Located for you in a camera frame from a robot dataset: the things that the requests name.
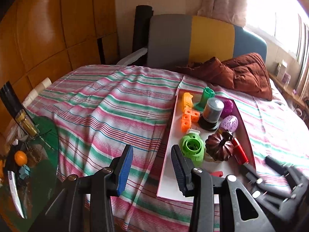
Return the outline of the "red metallic cylinder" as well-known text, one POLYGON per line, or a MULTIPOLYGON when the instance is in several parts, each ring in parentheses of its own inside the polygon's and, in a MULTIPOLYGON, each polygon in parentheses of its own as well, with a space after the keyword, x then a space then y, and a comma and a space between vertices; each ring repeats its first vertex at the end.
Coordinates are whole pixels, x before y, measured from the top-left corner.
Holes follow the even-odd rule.
POLYGON ((239 165, 243 165, 245 163, 248 163, 249 160, 240 144, 240 142, 238 141, 237 138, 233 138, 232 140, 232 144, 234 146, 234 150, 233 150, 233 156, 235 157, 237 163, 239 165))

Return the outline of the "green white plug-in device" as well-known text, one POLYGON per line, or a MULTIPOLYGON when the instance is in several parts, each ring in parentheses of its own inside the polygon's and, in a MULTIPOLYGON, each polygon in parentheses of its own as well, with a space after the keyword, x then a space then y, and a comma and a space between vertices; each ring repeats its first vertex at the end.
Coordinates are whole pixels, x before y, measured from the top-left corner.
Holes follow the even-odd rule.
POLYGON ((200 137, 200 131, 188 129, 179 142, 184 157, 193 161, 195 166, 201 166, 204 160, 205 141, 200 137))

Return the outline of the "brown pumpkin figure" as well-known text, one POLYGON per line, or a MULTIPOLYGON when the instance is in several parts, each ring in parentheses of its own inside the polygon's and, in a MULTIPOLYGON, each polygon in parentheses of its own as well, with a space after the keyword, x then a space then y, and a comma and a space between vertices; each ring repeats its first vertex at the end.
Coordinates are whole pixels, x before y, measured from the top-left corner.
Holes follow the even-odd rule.
POLYGON ((228 161, 233 155, 233 134, 230 131, 216 132, 208 136, 205 141, 206 153, 214 161, 228 161))

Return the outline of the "orange cube block cluster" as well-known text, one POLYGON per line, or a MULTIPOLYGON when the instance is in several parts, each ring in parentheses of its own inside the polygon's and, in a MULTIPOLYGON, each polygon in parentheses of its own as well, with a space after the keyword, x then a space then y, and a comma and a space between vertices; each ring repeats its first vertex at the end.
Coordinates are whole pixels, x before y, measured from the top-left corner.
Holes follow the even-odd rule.
POLYGON ((200 112, 190 108, 185 107, 181 118, 181 131, 187 132, 192 128, 193 123, 197 123, 200 117, 200 112))

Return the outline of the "clear jar with black lid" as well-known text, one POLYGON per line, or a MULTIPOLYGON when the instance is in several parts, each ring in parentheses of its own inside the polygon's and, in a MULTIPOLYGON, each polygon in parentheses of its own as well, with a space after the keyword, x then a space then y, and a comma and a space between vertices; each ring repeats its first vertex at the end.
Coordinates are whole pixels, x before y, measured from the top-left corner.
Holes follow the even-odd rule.
POLYGON ((207 131, 215 130, 218 127, 218 121, 223 109, 223 101, 215 97, 209 98, 204 111, 198 120, 199 126, 207 131))

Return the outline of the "lilac egg-shaped case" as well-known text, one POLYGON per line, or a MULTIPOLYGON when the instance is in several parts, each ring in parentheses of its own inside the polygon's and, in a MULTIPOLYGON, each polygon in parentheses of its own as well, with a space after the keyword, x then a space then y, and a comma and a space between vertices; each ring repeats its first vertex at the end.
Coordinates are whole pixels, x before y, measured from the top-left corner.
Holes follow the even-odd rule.
POLYGON ((238 118, 234 115, 229 115, 221 121, 219 129, 221 131, 230 131, 234 133, 238 128, 238 124, 238 118))

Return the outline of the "yellow orange plastic comb piece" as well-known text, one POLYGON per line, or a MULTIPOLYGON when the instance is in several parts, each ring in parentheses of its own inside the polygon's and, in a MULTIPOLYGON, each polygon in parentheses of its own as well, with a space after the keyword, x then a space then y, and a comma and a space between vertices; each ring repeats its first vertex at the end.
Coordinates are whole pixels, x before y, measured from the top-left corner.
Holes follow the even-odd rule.
POLYGON ((192 98, 193 98, 193 95, 191 93, 185 92, 182 96, 182 101, 181 101, 182 107, 183 108, 186 108, 186 107, 192 108, 194 106, 192 98))

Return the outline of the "magenta perforated stand piece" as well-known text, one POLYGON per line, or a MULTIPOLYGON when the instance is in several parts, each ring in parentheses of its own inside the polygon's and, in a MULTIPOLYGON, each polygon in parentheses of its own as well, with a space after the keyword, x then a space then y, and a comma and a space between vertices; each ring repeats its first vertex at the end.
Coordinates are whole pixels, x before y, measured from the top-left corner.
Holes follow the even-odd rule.
POLYGON ((224 119, 225 117, 229 116, 232 114, 233 108, 234 108, 234 103, 230 99, 224 99, 222 100, 224 104, 224 108, 221 113, 221 118, 224 119))

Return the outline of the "green plastic stand piece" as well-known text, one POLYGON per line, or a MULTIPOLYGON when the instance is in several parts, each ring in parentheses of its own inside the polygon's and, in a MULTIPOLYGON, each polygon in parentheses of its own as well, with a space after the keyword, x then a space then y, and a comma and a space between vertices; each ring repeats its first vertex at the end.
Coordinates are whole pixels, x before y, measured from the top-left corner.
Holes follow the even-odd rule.
POLYGON ((215 97, 215 92, 210 87, 205 87, 203 89, 201 100, 194 104, 194 109, 200 112, 204 111, 208 99, 212 97, 215 97))

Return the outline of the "red puzzle piece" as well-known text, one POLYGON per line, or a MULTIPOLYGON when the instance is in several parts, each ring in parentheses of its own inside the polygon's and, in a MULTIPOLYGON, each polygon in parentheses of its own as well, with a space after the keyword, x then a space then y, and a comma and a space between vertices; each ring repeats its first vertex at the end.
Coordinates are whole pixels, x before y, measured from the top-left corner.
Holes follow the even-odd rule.
POLYGON ((214 171, 214 172, 210 172, 210 175, 214 177, 222 177, 224 174, 222 171, 214 171))

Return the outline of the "striped pink green bedsheet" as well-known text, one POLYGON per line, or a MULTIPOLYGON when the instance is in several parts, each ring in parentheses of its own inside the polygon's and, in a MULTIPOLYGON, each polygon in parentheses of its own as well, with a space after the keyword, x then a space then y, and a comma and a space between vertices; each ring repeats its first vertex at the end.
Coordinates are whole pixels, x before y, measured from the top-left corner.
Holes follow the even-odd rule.
MULTIPOLYGON (((138 66, 78 68, 44 90, 28 106, 32 116, 58 127, 61 179, 90 175, 134 147, 126 189, 112 199, 115 222, 128 231, 187 231, 191 204, 157 198, 156 192, 178 89, 200 92, 206 83, 179 73, 138 66)), ((288 190, 264 164, 265 156, 308 174, 308 128, 277 89, 271 101, 213 86, 231 98, 244 121, 258 174, 288 190)))

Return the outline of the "wooden side shelf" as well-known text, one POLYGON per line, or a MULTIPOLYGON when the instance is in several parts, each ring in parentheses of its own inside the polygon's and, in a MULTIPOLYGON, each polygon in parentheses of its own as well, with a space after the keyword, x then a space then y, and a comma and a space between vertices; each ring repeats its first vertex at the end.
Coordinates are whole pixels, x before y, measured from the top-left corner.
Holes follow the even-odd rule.
POLYGON ((275 75, 268 72, 269 78, 274 82, 275 86, 281 90, 283 93, 282 95, 289 100, 292 100, 294 104, 296 104, 301 110, 306 111, 308 110, 307 104, 298 96, 297 94, 293 93, 292 87, 289 85, 284 85, 281 81, 277 79, 275 75))

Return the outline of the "white box on shelf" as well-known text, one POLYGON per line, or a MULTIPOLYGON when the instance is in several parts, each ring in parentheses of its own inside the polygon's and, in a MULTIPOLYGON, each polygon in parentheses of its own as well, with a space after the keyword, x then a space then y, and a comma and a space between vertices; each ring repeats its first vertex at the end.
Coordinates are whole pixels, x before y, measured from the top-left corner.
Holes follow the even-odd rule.
POLYGON ((277 80, 282 81, 287 67, 288 67, 288 64, 284 60, 278 63, 277 69, 276 69, 277 80))

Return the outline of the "rust brown quilted blanket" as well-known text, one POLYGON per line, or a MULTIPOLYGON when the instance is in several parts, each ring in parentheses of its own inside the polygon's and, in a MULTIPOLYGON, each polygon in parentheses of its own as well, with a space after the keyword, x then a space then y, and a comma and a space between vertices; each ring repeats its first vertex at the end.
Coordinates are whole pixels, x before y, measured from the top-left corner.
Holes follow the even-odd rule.
POLYGON ((185 67, 176 67, 179 73, 189 75, 212 85, 271 101, 270 78, 261 55, 252 52, 220 61, 217 57, 185 67))

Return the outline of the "grey yellow blue headboard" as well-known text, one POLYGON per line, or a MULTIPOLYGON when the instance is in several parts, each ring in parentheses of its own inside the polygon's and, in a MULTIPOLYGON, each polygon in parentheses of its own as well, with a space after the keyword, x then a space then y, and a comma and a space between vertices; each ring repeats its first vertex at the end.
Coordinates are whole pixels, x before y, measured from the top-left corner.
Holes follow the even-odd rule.
POLYGON ((212 57, 224 61, 251 52, 267 56, 258 35, 224 21, 183 14, 155 15, 150 20, 146 65, 171 70, 212 57))

